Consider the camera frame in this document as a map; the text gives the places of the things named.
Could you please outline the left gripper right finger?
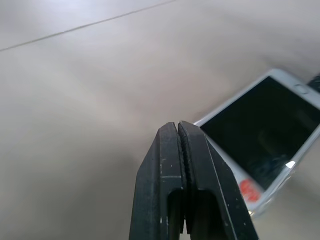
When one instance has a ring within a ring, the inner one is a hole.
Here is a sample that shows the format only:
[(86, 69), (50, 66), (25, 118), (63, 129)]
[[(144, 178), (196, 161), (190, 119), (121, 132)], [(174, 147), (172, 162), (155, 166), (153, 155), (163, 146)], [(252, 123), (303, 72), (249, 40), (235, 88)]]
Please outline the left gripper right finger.
[(178, 124), (187, 181), (185, 221), (190, 240), (259, 240), (231, 168), (203, 131)]

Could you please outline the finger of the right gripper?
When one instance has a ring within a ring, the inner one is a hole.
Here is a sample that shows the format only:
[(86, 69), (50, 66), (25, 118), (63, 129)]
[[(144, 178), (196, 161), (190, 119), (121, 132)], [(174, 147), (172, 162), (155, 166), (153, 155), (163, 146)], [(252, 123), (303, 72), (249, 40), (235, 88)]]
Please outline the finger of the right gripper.
[(316, 75), (307, 85), (315, 91), (320, 91), (320, 74)]

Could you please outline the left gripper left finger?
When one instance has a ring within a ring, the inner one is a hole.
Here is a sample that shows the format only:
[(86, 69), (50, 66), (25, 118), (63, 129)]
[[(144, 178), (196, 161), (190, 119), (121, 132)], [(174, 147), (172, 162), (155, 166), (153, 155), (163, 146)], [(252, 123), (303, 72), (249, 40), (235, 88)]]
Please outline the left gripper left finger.
[(187, 186), (174, 122), (157, 130), (136, 175), (128, 240), (179, 240)]

